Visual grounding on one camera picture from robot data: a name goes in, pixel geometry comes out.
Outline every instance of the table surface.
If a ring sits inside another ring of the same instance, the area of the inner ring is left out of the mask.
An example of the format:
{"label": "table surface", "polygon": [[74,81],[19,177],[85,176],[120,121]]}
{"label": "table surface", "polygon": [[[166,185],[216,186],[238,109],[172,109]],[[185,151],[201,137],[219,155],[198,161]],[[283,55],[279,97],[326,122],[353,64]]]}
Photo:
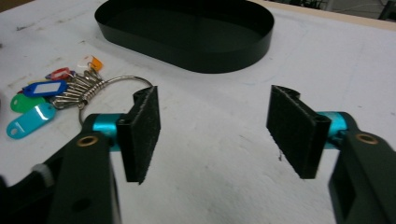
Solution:
{"label": "table surface", "polygon": [[[334,223],[327,185],[338,152],[324,151],[314,180],[280,161],[265,128],[271,85],[299,91],[317,111],[350,113],[396,148],[395,23],[261,3],[276,19],[266,56],[209,75],[106,41],[93,17],[103,3],[36,0],[0,13],[0,174],[9,185],[80,130],[70,108],[13,140],[5,131],[18,116],[10,100],[28,81],[89,54],[105,64],[105,79],[134,75],[159,86],[163,128],[143,185],[126,183],[120,153],[111,154],[123,223]],[[86,114],[125,113],[143,87],[110,85]]]}

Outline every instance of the dark blue key tag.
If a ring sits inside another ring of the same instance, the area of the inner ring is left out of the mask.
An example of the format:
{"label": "dark blue key tag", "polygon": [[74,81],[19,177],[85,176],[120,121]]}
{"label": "dark blue key tag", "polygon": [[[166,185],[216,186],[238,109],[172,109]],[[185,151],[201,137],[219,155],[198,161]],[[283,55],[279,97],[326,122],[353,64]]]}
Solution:
{"label": "dark blue key tag", "polygon": [[35,106],[25,114],[12,120],[7,126],[7,135],[20,139],[50,122],[55,117],[56,109],[52,104],[43,103]]}
{"label": "dark blue key tag", "polygon": [[67,88],[64,80],[36,82],[23,88],[23,94],[28,97],[59,95]]}

